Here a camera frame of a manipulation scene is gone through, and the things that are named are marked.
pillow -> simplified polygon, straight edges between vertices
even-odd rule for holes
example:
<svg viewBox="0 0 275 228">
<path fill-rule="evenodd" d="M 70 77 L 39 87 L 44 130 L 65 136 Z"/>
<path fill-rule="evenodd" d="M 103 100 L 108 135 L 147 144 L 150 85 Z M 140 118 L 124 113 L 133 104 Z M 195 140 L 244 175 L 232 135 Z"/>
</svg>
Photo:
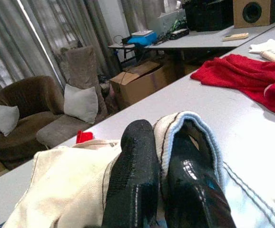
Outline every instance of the pillow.
<svg viewBox="0 0 275 228">
<path fill-rule="evenodd" d="M 98 115 L 98 96 L 95 87 L 78 89 L 66 84 L 64 113 L 89 124 L 93 124 Z"/>
<path fill-rule="evenodd" d="M 8 136 L 15 129 L 19 120 L 19 109 L 17 106 L 9 107 L 0 105 L 0 132 Z"/>
</svg>

red object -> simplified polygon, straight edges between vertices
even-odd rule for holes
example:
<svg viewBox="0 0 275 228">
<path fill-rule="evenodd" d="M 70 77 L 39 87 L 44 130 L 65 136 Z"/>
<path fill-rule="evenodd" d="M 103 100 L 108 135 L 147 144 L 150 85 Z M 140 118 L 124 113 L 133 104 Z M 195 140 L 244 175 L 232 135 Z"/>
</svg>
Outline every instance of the red object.
<svg viewBox="0 0 275 228">
<path fill-rule="evenodd" d="M 275 62 L 229 55 L 205 62 L 191 78 L 204 85 L 237 89 L 275 112 L 275 86 L 264 95 L 265 89 L 275 84 Z"/>
<path fill-rule="evenodd" d="M 76 143 L 83 143 L 92 139 L 93 139 L 92 132 L 83 132 L 83 131 L 77 132 Z"/>
</svg>

wooden speaker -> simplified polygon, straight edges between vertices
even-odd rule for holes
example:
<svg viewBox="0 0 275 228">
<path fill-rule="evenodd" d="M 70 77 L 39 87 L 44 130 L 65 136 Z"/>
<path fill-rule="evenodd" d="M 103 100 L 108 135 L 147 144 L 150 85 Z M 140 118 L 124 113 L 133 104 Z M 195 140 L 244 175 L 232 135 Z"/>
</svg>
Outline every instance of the wooden speaker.
<svg viewBox="0 0 275 228">
<path fill-rule="evenodd" d="M 234 27 L 246 28 L 275 22 L 275 0 L 233 0 Z"/>
</svg>

chair seat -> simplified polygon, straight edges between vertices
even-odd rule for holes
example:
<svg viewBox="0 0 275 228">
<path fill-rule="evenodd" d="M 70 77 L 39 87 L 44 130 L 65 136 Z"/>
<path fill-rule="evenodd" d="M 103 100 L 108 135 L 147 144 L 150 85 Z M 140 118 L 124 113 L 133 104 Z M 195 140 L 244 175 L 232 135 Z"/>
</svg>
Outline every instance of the chair seat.
<svg viewBox="0 0 275 228">
<path fill-rule="evenodd" d="M 84 131 L 91 126 L 82 120 L 63 115 L 39 130 L 36 137 L 41 144 L 53 148 L 75 136 L 78 130 Z"/>
<path fill-rule="evenodd" d="M 19 120 L 7 137 L 0 133 L 0 161 L 12 169 L 12 161 L 18 166 L 21 160 L 31 159 L 36 152 L 45 150 L 46 147 L 36 140 L 36 133 L 59 117 L 52 112 L 33 114 Z"/>
</svg>

white table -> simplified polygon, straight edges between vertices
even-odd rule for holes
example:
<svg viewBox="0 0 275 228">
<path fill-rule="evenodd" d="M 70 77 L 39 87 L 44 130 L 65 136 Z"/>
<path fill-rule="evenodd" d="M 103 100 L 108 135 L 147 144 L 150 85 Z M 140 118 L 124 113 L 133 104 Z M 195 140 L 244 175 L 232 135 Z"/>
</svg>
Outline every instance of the white table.
<svg viewBox="0 0 275 228">
<path fill-rule="evenodd" d="M 275 38 L 275 29 L 262 36 Z M 251 43 L 258 43 L 262 36 Z M 231 53 L 249 56 L 248 46 Z M 98 139 L 120 139 L 125 127 L 136 119 L 154 124 L 164 115 L 183 110 L 198 113 L 212 128 L 224 159 L 250 187 L 275 199 L 275 113 L 239 91 L 201 85 L 186 76 L 88 131 Z M 63 143 L 74 144 L 75 138 Z M 8 218 L 29 186 L 31 168 L 29 161 L 0 177 L 0 223 Z"/>
<path fill-rule="evenodd" d="M 220 31 L 210 31 L 210 32 L 195 32 L 191 31 L 189 35 L 184 36 L 176 40 L 168 40 L 160 45 L 150 45 L 145 47 L 146 49 L 156 49 L 156 50 L 185 50 L 194 48 L 236 48 L 244 43 L 254 39 L 255 37 L 265 33 L 271 28 L 275 27 L 275 23 L 268 26 L 260 26 L 253 28 L 234 28 L 230 26 L 224 30 Z M 223 42 L 222 38 L 227 35 L 233 35 L 238 33 L 249 33 L 249 37 L 241 40 L 234 40 Z M 120 44 L 110 45 L 109 48 L 112 49 L 134 49 L 133 44 L 122 46 Z"/>
</svg>

